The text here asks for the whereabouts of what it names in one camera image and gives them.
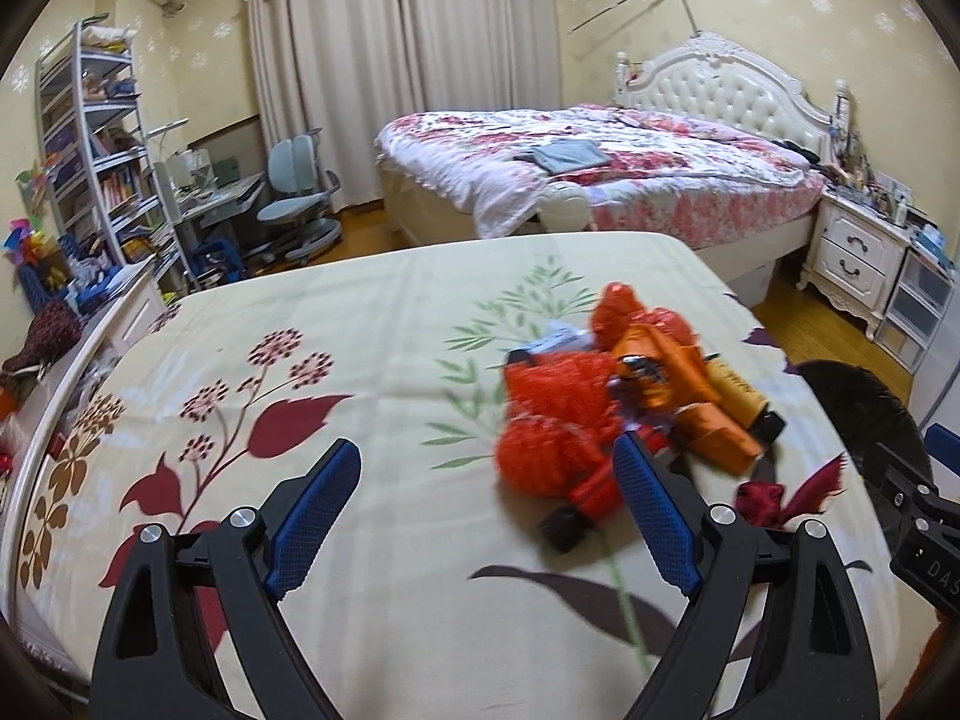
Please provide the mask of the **red black tube package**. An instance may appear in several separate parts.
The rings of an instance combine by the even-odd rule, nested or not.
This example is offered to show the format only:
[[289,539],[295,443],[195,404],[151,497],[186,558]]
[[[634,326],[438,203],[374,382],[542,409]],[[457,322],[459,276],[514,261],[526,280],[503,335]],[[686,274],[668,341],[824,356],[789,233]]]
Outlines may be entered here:
[[563,486],[563,504],[539,523],[545,541],[562,554],[571,553],[589,532],[604,525],[625,502],[612,465],[613,447],[620,437],[640,439],[656,460],[670,463],[677,458],[677,445],[670,437],[669,422],[630,421],[621,433],[601,444],[581,427],[565,426],[565,431],[573,437],[576,449],[563,450],[563,460],[568,457],[579,460],[587,450],[592,450],[592,457],[589,468],[576,473]]

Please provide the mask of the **orange plastic bag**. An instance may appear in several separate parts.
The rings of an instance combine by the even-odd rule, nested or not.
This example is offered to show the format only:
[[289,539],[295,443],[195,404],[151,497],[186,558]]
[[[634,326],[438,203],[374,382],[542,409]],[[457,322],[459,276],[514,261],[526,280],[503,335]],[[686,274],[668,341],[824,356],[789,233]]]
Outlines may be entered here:
[[610,354],[638,413],[669,422],[682,449],[737,478],[754,468],[763,445],[721,408],[699,343],[682,346],[656,328],[633,325]]

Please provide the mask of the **orange foam fruit net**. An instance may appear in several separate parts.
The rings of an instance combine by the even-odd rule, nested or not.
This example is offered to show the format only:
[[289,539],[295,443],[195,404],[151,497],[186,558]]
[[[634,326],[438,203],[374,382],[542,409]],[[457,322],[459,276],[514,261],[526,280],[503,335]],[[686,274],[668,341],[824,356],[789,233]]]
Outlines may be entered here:
[[556,419],[596,436],[622,429],[608,384],[615,362],[597,351],[568,351],[510,362],[503,371],[509,408],[515,415]]

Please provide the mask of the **black trash bin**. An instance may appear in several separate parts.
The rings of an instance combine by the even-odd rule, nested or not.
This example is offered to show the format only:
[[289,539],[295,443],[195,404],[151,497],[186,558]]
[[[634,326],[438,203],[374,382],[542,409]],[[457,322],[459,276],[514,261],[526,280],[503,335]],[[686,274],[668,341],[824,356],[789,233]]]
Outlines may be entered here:
[[931,459],[910,411],[871,371],[828,359],[800,362],[796,369],[861,475],[872,447],[882,444],[924,478],[932,478]]

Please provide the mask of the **plastic drawer unit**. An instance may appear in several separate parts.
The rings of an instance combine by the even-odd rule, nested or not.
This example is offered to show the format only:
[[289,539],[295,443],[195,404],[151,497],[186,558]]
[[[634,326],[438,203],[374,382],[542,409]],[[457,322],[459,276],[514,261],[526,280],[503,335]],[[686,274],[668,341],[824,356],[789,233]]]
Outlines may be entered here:
[[908,374],[918,371],[931,349],[954,286],[953,271],[923,247],[907,250],[875,341]]

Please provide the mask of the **yellow black cylinder package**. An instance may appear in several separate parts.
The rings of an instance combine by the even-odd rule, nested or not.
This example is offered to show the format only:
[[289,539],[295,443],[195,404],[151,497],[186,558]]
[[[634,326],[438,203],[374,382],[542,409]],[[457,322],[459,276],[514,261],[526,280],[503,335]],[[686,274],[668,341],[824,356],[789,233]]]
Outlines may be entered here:
[[786,421],[771,408],[770,400],[719,356],[706,358],[706,375],[721,408],[760,444],[775,444]]

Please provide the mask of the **cream floral bed sheet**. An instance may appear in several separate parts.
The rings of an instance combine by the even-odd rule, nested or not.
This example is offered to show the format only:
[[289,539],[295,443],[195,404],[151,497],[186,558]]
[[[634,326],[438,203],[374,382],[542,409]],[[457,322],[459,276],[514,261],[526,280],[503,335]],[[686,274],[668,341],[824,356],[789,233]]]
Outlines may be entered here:
[[3,613],[76,678],[147,523],[256,505],[337,439],[363,472],[281,611],[350,718],[619,718],[682,614],[626,512],[573,553],[493,449],[512,348],[586,327],[610,283],[675,310],[784,418],[776,476],[843,455],[757,317],[677,239],[579,232],[400,250],[210,289],[122,356],[7,507]]

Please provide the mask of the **red-orange crumpled plastic bag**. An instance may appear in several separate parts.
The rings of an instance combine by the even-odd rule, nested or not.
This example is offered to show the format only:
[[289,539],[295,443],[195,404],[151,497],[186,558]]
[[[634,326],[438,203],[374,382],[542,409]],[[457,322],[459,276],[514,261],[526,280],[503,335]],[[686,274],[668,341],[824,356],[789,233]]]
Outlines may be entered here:
[[656,328],[682,346],[695,346],[697,333],[675,310],[667,307],[646,307],[630,284],[614,281],[602,291],[601,299],[590,314],[590,333],[602,351],[612,351],[628,328],[647,325]]

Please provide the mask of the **white blue milk powder packet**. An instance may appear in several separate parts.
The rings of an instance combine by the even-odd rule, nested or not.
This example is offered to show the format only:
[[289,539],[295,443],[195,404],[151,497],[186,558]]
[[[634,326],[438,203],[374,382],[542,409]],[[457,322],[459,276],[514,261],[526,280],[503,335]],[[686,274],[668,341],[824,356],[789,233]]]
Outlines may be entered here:
[[584,328],[574,327],[571,323],[550,322],[547,331],[532,341],[523,341],[509,350],[506,356],[508,364],[532,362],[537,356],[551,353],[578,353],[592,351],[594,335]]

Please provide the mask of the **pink floral bed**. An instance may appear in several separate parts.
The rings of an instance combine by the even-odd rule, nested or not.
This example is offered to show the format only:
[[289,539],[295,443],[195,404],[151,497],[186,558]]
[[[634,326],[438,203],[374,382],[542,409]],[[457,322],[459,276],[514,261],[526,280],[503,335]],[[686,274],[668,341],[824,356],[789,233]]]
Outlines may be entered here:
[[387,190],[438,197],[472,239],[569,223],[709,249],[809,215],[825,187],[811,161],[758,135],[594,104],[415,112],[379,132],[376,153]]

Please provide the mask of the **grey-blue desk chair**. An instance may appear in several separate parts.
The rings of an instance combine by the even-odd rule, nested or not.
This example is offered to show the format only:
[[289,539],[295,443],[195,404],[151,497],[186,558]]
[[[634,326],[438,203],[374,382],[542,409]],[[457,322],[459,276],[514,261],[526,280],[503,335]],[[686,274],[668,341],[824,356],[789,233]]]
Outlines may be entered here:
[[342,182],[334,171],[322,167],[321,133],[322,128],[311,128],[270,149],[267,179],[278,199],[257,211],[257,221],[283,232],[252,249],[247,254],[251,262],[306,265],[342,239],[342,224],[327,216]]

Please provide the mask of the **study desk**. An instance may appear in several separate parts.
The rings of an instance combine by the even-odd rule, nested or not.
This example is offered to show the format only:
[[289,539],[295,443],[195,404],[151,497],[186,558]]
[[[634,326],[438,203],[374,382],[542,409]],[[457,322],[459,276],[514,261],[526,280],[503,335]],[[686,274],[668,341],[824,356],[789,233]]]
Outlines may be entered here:
[[201,188],[181,156],[153,164],[156,192],[166,221],[171,224],[174,244],[184,257],[191,280],[208,270],[206,245],[226,242],[226,250],[241,255],[236,221],[251,211],[265,190],[262,172],[242,177],[226,187]]

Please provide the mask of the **grey folded cloth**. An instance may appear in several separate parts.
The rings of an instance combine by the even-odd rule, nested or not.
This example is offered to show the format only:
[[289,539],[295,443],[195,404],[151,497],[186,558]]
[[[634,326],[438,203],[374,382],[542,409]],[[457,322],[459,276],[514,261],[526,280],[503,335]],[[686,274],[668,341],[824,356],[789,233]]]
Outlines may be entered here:
[[550,143],[529,146],[516,156],[517,161],[534,164],[549,176],[607,167],[612,158],[594,142],[581,138],[556,138]]

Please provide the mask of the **white bookshelf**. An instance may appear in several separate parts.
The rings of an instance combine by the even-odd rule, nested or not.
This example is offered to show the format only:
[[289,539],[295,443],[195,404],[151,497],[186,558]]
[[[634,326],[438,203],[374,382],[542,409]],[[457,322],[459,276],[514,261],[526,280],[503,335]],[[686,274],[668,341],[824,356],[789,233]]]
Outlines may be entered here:
[[34,104],[47,201],[57,231],[117,265],[148,262],[164,294],[183,296],[195,280],[155,171],[155,146],[169,128],[145,125],[135,36],[96,13],[39,55]]

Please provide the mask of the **beige curtains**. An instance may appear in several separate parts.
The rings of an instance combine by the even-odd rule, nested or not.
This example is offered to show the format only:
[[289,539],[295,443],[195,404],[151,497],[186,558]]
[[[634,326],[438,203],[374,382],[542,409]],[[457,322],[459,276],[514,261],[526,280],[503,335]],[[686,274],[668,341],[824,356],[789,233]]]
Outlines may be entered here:
[[374,140],[423,110],[555,109],[555,0],[251,0],[263,135],[317,128],[338,208],[381,199]]

